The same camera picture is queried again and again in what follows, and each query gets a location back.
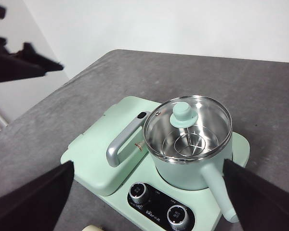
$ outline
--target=gray tabletop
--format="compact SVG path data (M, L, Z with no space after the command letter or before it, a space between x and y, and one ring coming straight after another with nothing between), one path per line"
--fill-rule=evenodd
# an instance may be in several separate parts
M250 142L247 168L289 192L289 63L115 50L0 132L0 196L59 165L69 143L122 98L194 94L229 109L234 131ZM139 230L74 182L55 230L91 223ZM216 230L242 229L221 219Z

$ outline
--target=stainless steel pot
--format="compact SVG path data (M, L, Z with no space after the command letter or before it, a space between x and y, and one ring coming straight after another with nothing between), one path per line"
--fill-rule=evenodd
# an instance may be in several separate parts
M115 159L119 147L144 123L144 140L161 177L184 190L209 187L224 217L237 222L222 178L224 159L232 158L228 110L214 99L195 95L167 101L149 116L144 114L110 144L106 153L109 164L118 164Z

